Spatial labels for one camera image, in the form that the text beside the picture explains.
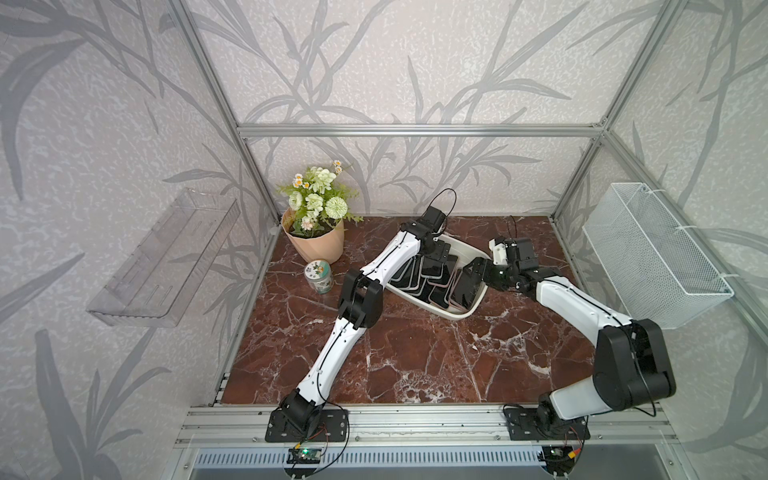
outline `black smartphone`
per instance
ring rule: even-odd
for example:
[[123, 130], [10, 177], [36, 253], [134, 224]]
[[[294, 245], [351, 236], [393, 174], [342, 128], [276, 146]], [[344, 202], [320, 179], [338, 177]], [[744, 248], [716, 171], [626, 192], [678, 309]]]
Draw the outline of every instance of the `black smartphone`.
[[417, 300], [421, 300], [424, 303], [429, 303], [429, 297], [432, 295], [432, 289], [435, 287], [424, 282], [424, 287], [419, 295], [416, 295]]
[[475, 302], [478, 290], [480, 290], [480, 283], [482, 283], [482, 275], [477, 271], [467, 270], [467, 267], [464, 267], [458, 280], [456, 280], [456, 285], [453, 287], [449, 303], [460, 306], [464, 310], [469, 310]]
[[435, 280], [430, 280], [429, 283], [434, 286], [448, 286], [448, 282], [451, 281], [453, 270], [456, 268], [456, 262], [458, 257], [456, 255], [448, 255], [448, 260], [445, 262], [442, 268], [442, 276]]
[[443, 299], [445, 301], [446, 305], [449, 305], [451, 293], [453, 293], [453, 287], [456, 285], [456, 280], [458, 280], [458, 276], [462, 274], [461, 269], [453, 270], [453, 273], [451, 274], [451, 280], [448, 283], [448, 287], [445, 289], [445, 298]]
[[443, 310], [448, 309], [448, 302], [445, 297], [448, 295], [447, 286], [434, 286], [432, 292], [429, 294], [429, 303], [435, 306], [439, 306]]
[[408, 285], [411, 283], [411, 275], [413, 274], [413, 268], [415, 266], [415, 259], [408, 260], [408, 262], [404, 265], [405, 269], [402, 272], [402, 275], [400, 275], [400, 278], [398, 280], [390, 280], [389, 283], [397, 288], [407, 288]]
[[389, 279], [389, 282], [399, 282], [402, 280], [403, 276], [406, 274], [406, 270], [411, 266], [411, 263], [413, 263], [413, 258], [409, 258], [400, 268], [398, 268], [395, 274], [392, 275], [392, 278]]
[[422, 276], [431, 280], [438, 279], [442, 276], [442, 269], [445, 266], [443, 262], [435, 259], [424, 257], [424, 264], [422, 265]]
[[419, 284], [416, 285], [416, 288], [411, 288], [408, 290], [403, 290], [403, 292], [408, 293], [409, 295], [413, 296], [419, 296], [422, 294], [422, 291], [424, 291], [424, 288], [428, 286], [427, 285], [427, 279], [426, 278], [419, 278]]
[[412, 292], [413, 290], [418, 290], [421, 286], [421, 280], [426, 281], [426, 279], [422, 278], [422, 261], [423, 257], [418, 256], [414, 257], [413, 259], [413, 271], [411, 272], [410, 278], [408, 278], [408, 285], [404, 286], [400, 290], [403, 292]]
[[448, 252], [451, 244], [443, 240], [435, 242], [435, 250], [424, 256], [422, 276], [429, 279], [438, 279], [442, 276], [442, 267], [448, 262]]

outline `white wire mesh basket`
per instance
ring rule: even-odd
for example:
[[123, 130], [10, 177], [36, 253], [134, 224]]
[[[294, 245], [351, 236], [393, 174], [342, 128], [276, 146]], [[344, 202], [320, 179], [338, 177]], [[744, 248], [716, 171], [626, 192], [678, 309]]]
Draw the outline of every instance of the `white wire mesh basket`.
[[633, 318], [674, 329], [733, 296], [722, 274], [646, 184], [611, 184], [584, 234]]

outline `wall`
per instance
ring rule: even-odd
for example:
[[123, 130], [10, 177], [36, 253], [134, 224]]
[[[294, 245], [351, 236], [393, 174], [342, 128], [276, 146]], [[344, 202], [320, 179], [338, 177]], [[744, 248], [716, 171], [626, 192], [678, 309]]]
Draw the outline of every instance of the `wall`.
[[[164, 2], [2, 4], [0, 477], [157, 478], [211, 400], [269, 216]], [[242, 214], [180, 324], [88, 315], [182, 187]]]
[[[764, 303], [768, 298], [768, 3], [688, 2], [614, 133]], [[624, 181], [603, 152], [596, 176]], [[560, 225], [579, 230], [599, 196], [574, 200]], [[569, 247], [580, 268], [581, 234]], [[611, 286], [586, 268], [594, 292]], [[665, 339], [677, 394], [662, 402], [703, 480], [764, 478], [768, 468], [768, 352], [727, 302]]]
[[[662, 2], [188, 3], [241, 124], [589, 124]], [[461, 187], [457, 213], [548, 214], [584, 145], [270, 138], [252, 151], [271, 184], [339, 158], [365, 214], [412, 214], [447, 186]]]
[[[359, 189], [360, 195], [351, 202], [357, 212], [385, 217], [421, 214], [436, 194], [452, 187], [458, 195], [454, 214], [545, 215], [553, 211], [587, 141], [286, 137], [261, 139], [250, 149], [273, 189], [318, 162], [331, 167], [331, 160], [339, 160], [351, 166], [339, 180]], [[442, 149], [456, 154], [442, 157]], [[287, 208], [287, 197], [274, 190], [273, 194], [278, 205]], [[446, 200], [435, 205], [448, 209], [452, 201], [446, 194]]]

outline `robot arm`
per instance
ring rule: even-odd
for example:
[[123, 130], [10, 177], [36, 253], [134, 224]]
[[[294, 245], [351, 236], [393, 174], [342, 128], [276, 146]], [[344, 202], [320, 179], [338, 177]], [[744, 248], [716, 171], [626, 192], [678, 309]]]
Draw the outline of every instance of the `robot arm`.
[[489, 243], [484, 281], [491, 288], [515, 289], [555, 311], [595, 346], [594, 373], [573, 385], [544, 394], [537, 428], [561, 436], [574, 419], [619, 411], [667, 398], [675, 381], [659, 326], [634, 320], [598, 302], [549, 267], [538, 265], [530, 239]]
[[350, 269], [344, 277], [339, 315], [317, 361], [296, 388], [280, 402], [279, 410], [302, 438], [315, 432], [333, 380], [352, 347], [376, 324], [384, 304], [384, 286], [392, 275], [417, 253], [435, 249], [435, 237], [445, 214], [434, 207], [417, 220], [403, 223], [384, 251], [362, 269]]

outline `black wire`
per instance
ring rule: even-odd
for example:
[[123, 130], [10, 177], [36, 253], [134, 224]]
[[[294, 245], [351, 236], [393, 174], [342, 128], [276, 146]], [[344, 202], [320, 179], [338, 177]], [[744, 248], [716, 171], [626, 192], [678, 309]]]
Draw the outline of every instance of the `black wire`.
[[[584, 436], [587, 435], [587, 427], [589, 426], [589, 415], [587, 415], [587, 418], [584, 420]], [[578, 463], [578, 459], [581, 458], [581, 456], [584, 454], [584, 443], [586, 442], [586, 439], [580, 439], [581, 440], [581, 451], [576, 455], [576, 459], [574, 460], [574, 466], [571, 467], [571, 470], [576, 468], [576, 464]]]
[[[434, 202], [435, 200], [437, 200], [437, 197], [439, 197], [440, 195], [443, 194], [443, 192], [446, 192], [448, 190], [453, 192], [453, 205], [451, 206], [451, 210], [448, 211], [448, 215], [445, 215], [445, 220], [442, 223], [442, 230], [440, 230], [439, 232], [433, 232], [435, 235], [442, 235], [442, 233], [445, 232], [445, 229], [448, 228], [448, 217], [450, 217], [451, 213], [453, 213], [453, 209], [456, 206], [456, 201], [458, 200], [458, 194], [456, 193], [456, 190], [453, 190], [451, 187], [447, 187], [440, 190], [440, 193], [435, 195], [434, 198], [432, 198], [432, 202]], [[429, 202], [429, 205], [427, 205], [427, 208], [430, 208], [432, 206], [432, 202]]]
[[[347, 325], [352, 325], [352, 322], [347, 320]], [[333, 342], [331, 343], [331, 347], [328, 348], [328, 351], [326, 352], [326, 355], [323, 357], [323, 361], [320, 362], [320, 366], [317, 368], [317, 380], [315, 381], [315, 387], [317, 388], [317, 394], [320, 396], [320, 398], [323, 399], [324, 402], [330, 403], [331, 405], [333, 405], [335, 407], [338, 407], [342, 411], [344, 411], [344, 408], [342, 406], [340, 406], [340, 405], [338, 405], [338, 404], [336, 404], [334, 402], [331, 402], [330, 400], [328, 400], [326, 397], [323, 396], [322, 392], [320, 392], [320, 370], [323, 369], [323, 365], [325, 365], [325, 363], [326, 363], [326, 359], [328, 358], [328, 354], [331, 353], [331, 350], [333, 349], [333, 346], [336, 345], [336, 341], [341, 337], [341, 334], [344, 333], [344, 329], [347, 327], [347, 325], [345, 325], [344, 327], [339, 329], [339, 335], [337, 335], [336, 338], [333, 339]], [[351, 433], [349, 431], [349, 417], [347, 416], [345, 418], [345, 420], [346, 420], [346, 442], [344, 442], [344, 448], [341, 449], [341, 452], [339, 452], [339, 454], [336, 456], [336, 458], [334, 458], [328, 465], [326, 465], [326, 466], [324, 466], [322, 468], [318, 468], [317, 470], [315, 470], [314, 472], [310, 473], [307, 476], [315, 475], [316, 473], [322, 472], [326, 468], [328, 468], [331, 465], [333, 465], [334, 463], [336, 463], [336, 460], [341, 458], [341, 455], [344, 455], [344, 451], [346, 450], [346, 446], [349, 444], [349, 437], [351, 436]]]
[[526, 410], [526, 408], [524, 406], [520, 405], [519, 403], [505, 403], [502, 406], [502, 415], [504, 416], [505, 419], [507, 419], [507, 422], [510, 422], [512, 425], [515, 425], [517, 427], [521, 427], [522, 428], [522, 425], [520, 425], [519, 422], [516, 422], [515, 420], [510, 418], [509, 415], [507, 415], [507, 409]]
[[349, 423], [347, 423], [347, 430], [346, 430], [346, 442], [344, 442], [344, 448], [342, 448], [342, 449], [341, 449], [341, 452], [340, 452], [340, 453], [339, 453], [339, 454], [336, 456], [336, 458], [334, 458], [334, 459], [333, 459], [333, 460], [332, 460], [332, 461], [331, 461], [331, 462], [330, 462], [328, 465], [326, 465], [326, 466], [324, 466], [324, 467], [322, 467], [322, 468], [318, 468], [318, 469], [317, 469], [317, 470], [315, 470], [314, 472], [310, 473], [310, 475], [309, 475], [309, 476], [311, 476], [311, 475], [315, 475], [316, 473], [320, 473], [320, 472], [322, 472], [323, 470], [325, 470], [326, 468], [328, 468], [328, 467], [330, 467], [331, 465], [333, 465], [334, 463], [336, 463], [336, 460], [338, 460], [339, 458], [341, 458], [341, 455], [344, 455], [344, 450], [346, 450], [346, 446], [349, 444], [349, 437], [350, 437], [350, 436], [351, 436], [351, 435], [349, 434]]
[[[621, 322], [619, 322], [619, 319], [616, 318], [613, 313], [607, 311], [605, 308], [603, 308], [602, 306], [597, 305], [595, 302], [592, 302], [588, 298], [585, 298], [584, 296], [579, 295], [578, 291], [570, 288], [568, 285], [564, 285], [564, 284], [562, 284], [560, 282], [555, 282], [554, 280], [550, 280], [550, 279], [546, 279], [546, 278], [541, 279], [541, 281], [542, 282], [555, 283], [555, 284], [557, 284], [559, 286], [562, 286], [563, 288], [569, 289], [571, 292], [575, 293], [576, 296], [581, 298], [583, 301], [585, 301], [585, 302], [589, 303], [590, 305], [592, 305], [592, 306], [602, 310], [603, 312], [605, 312], [605, 314], [608, 315], [610, 318], [612, 318], [616, 323], [618, 323], [619, 326], [624, 326]], [[630, 318], [630, 321], [632, 323], [637, 323], [637, 321], [635, 319], [631, 319]], [[635, 352], [635, 350], [634, 350], [634, 344], [632, 343], [632, 338], [629, 336], [629, 333], [627, 332], [627, 330], [625, 330], [623, 328], [620, 329], [620, 330], [622, 332], [624, 332], [625, 336], [627, 336], [627, 341], [629, 342], [631, 353], [632, 353], [632, 359], [634, 360], [634, 368], [637, 370], [637, 374], [640, 376], [640, 380], [643, 381], [643, 386], [645, 387], [645, 392], [648, 394], [648, 399], [650, 400], [651, 406], [654, 407], [654, 412], [653, 413], [649, 413], [649, 412], [646, 412], [645, 410], [643, 410], [641, 408], [638, 408], [638, 407], [632, 407], [632, 408], [635, 409], [635, 410], [641, 411], [642, 413], [644, 413], [645, 415], [648, 415], [649, 417], [655, 417], [656, 414], [657, 414], [656, 402], [650, 396], [650, 388], [648, 387], [648, 382], [645, 381], [645, 376], [643, 375], [643, 370], [640, 368], [640, 363], [637, 361], [637, 352]]]
[[[517, 238], [518, 237], [518, 221], [515, 220], [515, 215], [510, 215], [509, 217], [512, 219], [512, 223], [515, 224], [515, 236], [513, 238]], [[507, 233], [509, 234], [510, 237], [512, 237], [512, 232], [509, 231], [509, 222], [507, 222]]]

